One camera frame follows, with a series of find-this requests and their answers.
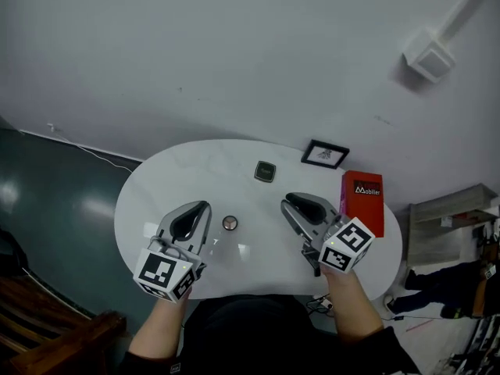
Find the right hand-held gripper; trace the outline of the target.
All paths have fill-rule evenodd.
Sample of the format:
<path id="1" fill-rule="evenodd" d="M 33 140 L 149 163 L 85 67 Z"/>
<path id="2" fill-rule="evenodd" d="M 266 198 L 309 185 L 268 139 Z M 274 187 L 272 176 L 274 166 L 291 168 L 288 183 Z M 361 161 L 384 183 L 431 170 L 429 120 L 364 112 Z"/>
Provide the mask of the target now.
<path id="1" fill-rule="evenodd" d="M 304 192 L 287 193 L 280 204 L 281 212 L 293 231 L 305 241 L 302 254 L 313 267 L 315 276 L 320 267 L 348 273 L 366 255 L 375 235 L 358 218 L 336 216 L 337 211 L 324 198 Z M 330 222 L 319 234 L 318 225 Z"/>

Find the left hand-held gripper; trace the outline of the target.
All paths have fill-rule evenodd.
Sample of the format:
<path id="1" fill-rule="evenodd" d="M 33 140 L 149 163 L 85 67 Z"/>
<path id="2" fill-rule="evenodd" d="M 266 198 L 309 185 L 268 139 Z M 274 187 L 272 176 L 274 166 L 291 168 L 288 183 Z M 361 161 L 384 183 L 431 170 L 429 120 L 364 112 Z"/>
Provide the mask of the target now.
<path id="1" fill-rule="evenodd" d="M 180 302 L 200 279 L 206 264 L 198 255 L 206 242 L 212 209 L 206 201 L 190 202 L 167 213 L 157 236 L 139 255 L 134 282 L 157 298 Z M 185 249 L 169 241 L 183 241 Z"/>

